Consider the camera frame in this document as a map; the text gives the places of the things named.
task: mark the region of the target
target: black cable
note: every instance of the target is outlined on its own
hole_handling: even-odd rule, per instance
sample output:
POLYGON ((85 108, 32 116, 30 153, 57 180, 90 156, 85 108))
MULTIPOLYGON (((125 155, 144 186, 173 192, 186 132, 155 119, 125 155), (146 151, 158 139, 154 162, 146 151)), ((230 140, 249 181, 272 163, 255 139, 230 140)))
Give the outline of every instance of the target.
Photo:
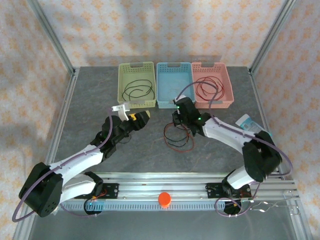
POLYGON ((129 139, 128 141, 126 141, 126 142, 121 142, 121 141, 120 141, 119 143, 120 143, 120 144, 127 144, 128 142, 130 142, 130 140, 131 140, 132 136, 131 136, 131 135, 129 135, 129 138, 130 138, 130 139, 129 139))
POLYGON ((134 98, 134 99, 142 98, 142 97, 144 97, 144 96, 149 95, 150 92, 153 93, 152 99, 155 99, 155 96, 156 96, 156 95, 155 95, 155 91, 153 90, 153 84, 152 84, 152 82, 151 82, 150 80, 148 80, 148 79, 138 79, 138 80, 134 80, 134 81, 132 81, 132 82, 129 82, 129 83, 125 86, 124 91, 123 91, 123 93, 122 93, 122 98, 123 98, 124 101, 127 101, 127 100, 125 99, 125 95, 127 95, 127 96, 129 97, 129 101, 131 101, 131 98, 134 98), (137 86, 129 86, 129 85, 131 85, 131 84, 133 84, 133 83, 135 83, 135 82, 139 82, 139 81, 149 82, 150 85, 141 84, 141 85, 137 85, 137 86), (143 95, 140 95, 140 96, 132 96, 132 93, 133 93, 134 91, 144 92, 144 90, 142 90, 142 89, 140 89, 140 88, 138 88, 138 87, 148 87, 149 89, 146 91, 146 94, 143 94, 143 95), (133 90, 132 90, 131 92, 129 92, 129 94, 128 94, 127 91, 128 91, 129 89, 132 89, 132 88, 135 88, 135 89, 133 89, 133 90))
POLYGON ((87 202, 89 201, 89 200, 91 200, 92 198, 89 198, 89 199, 87 199, 87 200, 85 200, 84 201, 84 204, 83 204, 83 210, 84 210, 84 212, 86 213, 86 214, 88 214, 88 215, 93 215, 93 214, 96 214, 96 215, 98 215, 98 214, 100 214, 102 211, 89 211, 89 210, 87 210, 87 208, 86 208, 86 205, 87 205, 87 202))
MULTIPOLYGON (((181 148, 181 147, 185 146, 185 145, 188 143, 188 141, 189 141, 189 135, 187 135, 187 136, 185 136, 184 138, 179 139, 179 140, 173 140, 173 139, 167 137, 165 129, 166 129, 166 127, 167 127, 168 125, 170 125, 170 124, 172 124, 172 123, 173 123, 173 122, 170 122, 170 123, 168 123, 167 125, 164 126, 163 136, 164 136, 167 140, 169 140, 169 141, 171 141, 171 142, 174 142, 174 143, 179 143, 179 142, 181 142, 181 141, 183 141, 183 140, 186 140, 183 145, 175 145, 175 144, 172 144, 172 143, 168 142, 168 144, 171 145, 171 146, 174 146, 174 147, 176 147, 176 148, 181 148)), ((185 129, 183 129, 183 128, 179 128, 179 127, 177 127, 177 126, 176 126, 176 128, 179 129, 179 130, 185 131, 185 129)))

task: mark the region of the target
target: basket handle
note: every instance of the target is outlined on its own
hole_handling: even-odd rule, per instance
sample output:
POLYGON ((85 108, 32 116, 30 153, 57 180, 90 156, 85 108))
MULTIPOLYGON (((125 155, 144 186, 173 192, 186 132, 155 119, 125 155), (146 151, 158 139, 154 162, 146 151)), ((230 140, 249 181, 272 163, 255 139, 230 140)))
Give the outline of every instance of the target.
POLYGON ((202 68, 213 68, 215 66, 214 62, 202 62, 201 67, 202 68))
POLYGON ((221 101, 221 100, 213 101, 212 104, 223 104, 223 101, 221 101))
POLYGON ((181 62, 168 62, 167 67, 168 68, 179 68, 181 66, 181 62))
POLYGON ((141 62, 131 62, 130 63, 130 68, 141 68, 144 66, 144 63, 141 62))

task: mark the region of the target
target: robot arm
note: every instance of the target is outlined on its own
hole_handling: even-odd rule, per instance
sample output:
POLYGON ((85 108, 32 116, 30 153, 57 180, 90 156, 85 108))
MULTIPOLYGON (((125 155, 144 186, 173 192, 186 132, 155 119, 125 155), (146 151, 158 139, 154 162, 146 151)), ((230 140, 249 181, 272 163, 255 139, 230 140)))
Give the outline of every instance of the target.
POLYGON ((119 116, 108 117, 102 125, 102 131, 98 132, 94 140, 83 150, 50 165, 40 162, 34 166, 19 193, 20 199, 41 176, 61 166, 60 169, 52 172, 40 182, 24 201, 40 217, 46 217, 56 209, 59 203, 68 199, 79 195, 97 196, 100 194, 103 180, 90 171, 84 174, 80 173, 108 159, 116 151, 117 143, 128 137, 133 130, 139 131, 145 127, 150 119, 149 111, 126 115, 125 112, 128 109, 124 105, 113 107, 113 109, 118 111, 119 116), (110 131, 110 118, 112 118, 110 138, 103 146, 97 148, 105 141, 110 131), (70 158, 81 153, 84 154, 68 164, 62 165, 70 158))
POLYGON ((263 182, 282 162, 280 154, 274 149, 245 136, 256 137, 274 145, 267 132, 261 131, 256 134, 231 126, 216 117, 212 119, 209 113, 201 114, 191 99, 184 95, 174 102, 177 106, 177 111, 172 114, 175 126, 183 124, 191 130, 194 136, 200 134, 219 140, 243 154, 244 166, 229 173, 222 181, 222 188, 228 196, 232 196, 233 192, 246 184, 254 181, 263 182))

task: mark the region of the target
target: pink basket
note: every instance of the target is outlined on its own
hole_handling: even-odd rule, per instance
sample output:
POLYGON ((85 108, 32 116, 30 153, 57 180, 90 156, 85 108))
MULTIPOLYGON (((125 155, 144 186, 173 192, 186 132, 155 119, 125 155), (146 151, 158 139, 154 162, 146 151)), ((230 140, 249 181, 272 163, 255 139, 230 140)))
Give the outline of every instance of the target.
MULTIPOLYGON (((218 78, 221 83, 223 84, 224 89, 224 96, 217 100, 213 101, 211 107, 213 109, 227 109, 234 101, 234 93, 232 91, 232 85, 230 82, 230 78, 228 75, 227 67, 222 62, 193 62, 192 66, 192 74, 193 74, 193 81, 196 82, 200 78, 204 77, 216 77, 218 78)), ((197 94, 197 85, 194 85, 195 94, 195 107, 197 109, 208 109, 209 108, 209 101, 203 100, 200 96, 204 99, 211 99, 214 94, 209 94, 213 92, 213 87, 203 84, 202 88, 209 92, 207 95, 203 95, 202 91, 198 91, 200 96, 197 94)))

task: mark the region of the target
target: wall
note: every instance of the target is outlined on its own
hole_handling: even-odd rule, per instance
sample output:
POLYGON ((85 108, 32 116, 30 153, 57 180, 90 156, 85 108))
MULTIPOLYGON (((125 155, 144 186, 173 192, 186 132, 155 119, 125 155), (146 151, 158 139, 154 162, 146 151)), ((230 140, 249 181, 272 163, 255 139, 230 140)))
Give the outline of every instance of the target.
POLYGON ((76 67, 212 56, 250 66, 285 0, 39 2, 76 67))
POLYGON ((293 161, 315 239, 320 239, 319 13, 318 0, 298 1, 255 75, 271 131, 293 161))
POLYGON ((0 238, 12 239, 18 193, 44 161, 69 76, 26 0, 0 4, 0 238))

